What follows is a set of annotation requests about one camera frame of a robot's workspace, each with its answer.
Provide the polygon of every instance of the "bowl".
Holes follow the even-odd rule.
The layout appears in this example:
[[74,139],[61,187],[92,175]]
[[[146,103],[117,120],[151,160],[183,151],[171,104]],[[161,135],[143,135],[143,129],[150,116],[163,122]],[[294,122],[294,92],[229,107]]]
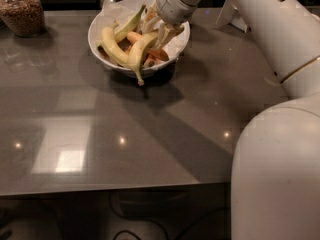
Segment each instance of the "bowl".
[[[146,3],[147,7],[151,5],[151,3],[154,0],[123,0],[118,2],[117,6],[123,6],[125,9],[130,10],[131,15],[135,12],[137,12],[142,3]],[[114,69],[117,70],[129,77],[136,77],[135,73],[128,68],[124,68],[122,66],[116,65],[113,62],[111,62],[107,57],[105,57],[103,54],[101,54],[97,49],[97,43],[100,39],[100,33],[103,27],[106,25],[112,25],[114,20],[117,20],[119,24],[123,24],[128,15],[125,17],[125,15],[121,15],[121,13],[116,13],[116,11],[111,11],[112,9],[108,8],[108,6],[104,6],[102,11],[95,17],[95,19],[92,21],[89,31],[88,31],[88,42],[90,49],[94,56],[102,62],[105,68],[107,69]],[[169,60],[168,61],[161,61],[161,63],[156,64],[152,67],[146,67],[142,69],[141,75],[143,78],[152,76],[156,71],[159,69],[162,69],[166,66],[168,66],[171,63],[174,63],[177,61],[179,55],[181,52],[185,49],[187,46],[187,43],[189,41],[190,37],[190,26],[188,22],[183,23],[184,25],[184,31],[174,37],[163,49],[168,53]]]

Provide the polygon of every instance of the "glossy table surface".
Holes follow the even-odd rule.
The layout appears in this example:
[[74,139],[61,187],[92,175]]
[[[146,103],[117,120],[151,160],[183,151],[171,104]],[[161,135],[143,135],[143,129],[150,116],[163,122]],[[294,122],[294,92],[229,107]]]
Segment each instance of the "glossy table surface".
[[141,88],[92,55],[97,13],[46,12],[35,38],[0,29],[0,195],[229,182],[241,130],[287,100],[250,33],[198,9],[177,63]]

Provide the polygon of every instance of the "countertop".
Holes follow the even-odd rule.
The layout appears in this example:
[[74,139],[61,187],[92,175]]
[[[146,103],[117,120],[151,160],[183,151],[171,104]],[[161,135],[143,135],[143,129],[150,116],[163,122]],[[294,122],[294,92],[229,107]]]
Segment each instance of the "countertop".
[[242,129],[286,95],[250,33],[198,9],[176,64],[109,71],[87,33],[98,11],[46,12],[47,32],[0,29],[0,195],[230,182]]

